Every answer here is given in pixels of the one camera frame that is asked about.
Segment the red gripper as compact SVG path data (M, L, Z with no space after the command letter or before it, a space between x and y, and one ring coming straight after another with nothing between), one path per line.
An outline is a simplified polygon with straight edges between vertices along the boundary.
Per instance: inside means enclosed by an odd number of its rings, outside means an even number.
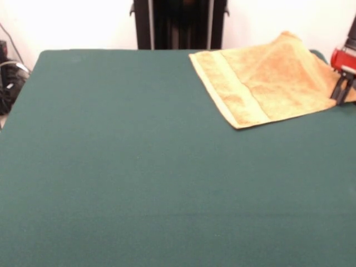
M355 74L355 50L343 47L341 49L336 48L332 54L330 64L339 73L346 72ZM334 90L331 94L331 99L337 101L337 105L340 106L345 102L345 99L350 92L350 89L354 83L354 79L348 79L345 88L342 88L343 82L346 80L346 74L342 73L335 84Z

